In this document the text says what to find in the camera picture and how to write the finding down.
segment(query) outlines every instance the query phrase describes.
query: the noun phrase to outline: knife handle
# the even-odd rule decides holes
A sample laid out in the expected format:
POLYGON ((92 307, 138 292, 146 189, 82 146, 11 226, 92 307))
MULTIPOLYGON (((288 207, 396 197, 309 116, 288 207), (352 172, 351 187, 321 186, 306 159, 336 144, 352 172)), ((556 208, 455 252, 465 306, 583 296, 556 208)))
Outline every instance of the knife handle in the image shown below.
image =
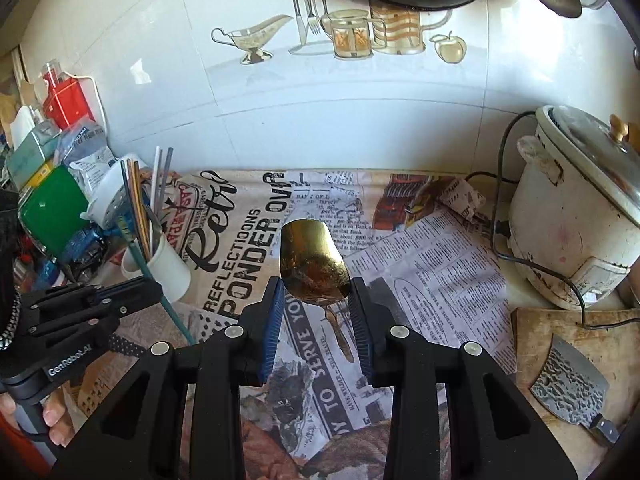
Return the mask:
POLYGON ((593 419, 589 431, 599 443, 607 447, 612 447, 620 436, 615 424, 604 418, 601 413, 593 419))

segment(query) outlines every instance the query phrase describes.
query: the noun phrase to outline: apple decal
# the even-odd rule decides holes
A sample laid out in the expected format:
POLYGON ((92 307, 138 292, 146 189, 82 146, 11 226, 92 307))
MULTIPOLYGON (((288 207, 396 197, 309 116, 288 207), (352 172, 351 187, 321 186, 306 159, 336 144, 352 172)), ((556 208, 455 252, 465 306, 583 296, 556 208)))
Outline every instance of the apple decal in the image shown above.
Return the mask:
POLYGON ((452 32, 450 32, 448 36, 436 34, 435 36, 431 36, 429 41, 434 44, 436 53, 444 62, 455 64, 465 59, 465 40, 458 36, 452 36, 452 32))

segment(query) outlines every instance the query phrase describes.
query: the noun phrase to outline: teal stick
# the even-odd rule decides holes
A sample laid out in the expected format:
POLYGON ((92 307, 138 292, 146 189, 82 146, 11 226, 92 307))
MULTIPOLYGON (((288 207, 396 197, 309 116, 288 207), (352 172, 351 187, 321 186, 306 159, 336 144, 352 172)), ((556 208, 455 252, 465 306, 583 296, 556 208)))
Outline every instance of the teal stick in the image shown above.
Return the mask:
MULTIPOLYGON (((149 268, 146 266, 146 261, 142 257, 142 253, 140 252, 140 249, 132 241, 133 238, 131 237, 131 232, 129 231, 129 228, 127 227, 127 224, 122 217, 118 218, 118 227, 120 228, 120 232, 122 232, 124 239, 129 243, 129 249, 131 250, 131 255, 133 256, 133 259, 135 260, 136 265, 140 267, 140 272, 142 272, 142 275, 145 276, 146 278, 153 279, 154 277, 151 274, 151 271, 149 271, 149 268)), ((196 340, 193 338, 191 333, 187 330, 187 327, 185 327, 183 323, 180 321, 180 318, 176 314, 173 305, 169 302, 169 300, 166 298, 164 293, 162 294, 162 298, 160 298, 160 303, 162 304, 167 314, 171 318, 171 321, 174 322, 174 325, 178 327, 178 330, 180 330, 180 332, 182 332, 182 335, 185 337, 187 342, 190 345, 195 345, 196 340)))

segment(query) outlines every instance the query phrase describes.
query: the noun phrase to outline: brass ladle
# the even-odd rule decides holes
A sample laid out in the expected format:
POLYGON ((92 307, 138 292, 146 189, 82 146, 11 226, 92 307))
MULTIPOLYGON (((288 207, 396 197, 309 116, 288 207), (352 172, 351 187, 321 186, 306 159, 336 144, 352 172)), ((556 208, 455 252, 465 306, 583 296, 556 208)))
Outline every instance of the brass ladle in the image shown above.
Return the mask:
POLYGON ((321 306, 347 361, 353 354, 330 306, 349 295, 349 271, 329 228, 319 220, 294 220, 280 233, 280 275, 292 296, 321 306))

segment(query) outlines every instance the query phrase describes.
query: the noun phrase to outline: green container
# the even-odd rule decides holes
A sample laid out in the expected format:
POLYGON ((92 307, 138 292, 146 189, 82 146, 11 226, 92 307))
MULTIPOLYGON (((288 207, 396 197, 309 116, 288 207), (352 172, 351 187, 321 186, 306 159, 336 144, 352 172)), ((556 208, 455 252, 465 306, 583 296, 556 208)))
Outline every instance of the green container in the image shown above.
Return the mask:
POLYGON ((60 257, 71 237, 89 222, 80 218, 87 201, 82 190, 66 170, 59 166, 33 190, 20 207, 22 225, 46 248, 60 257))

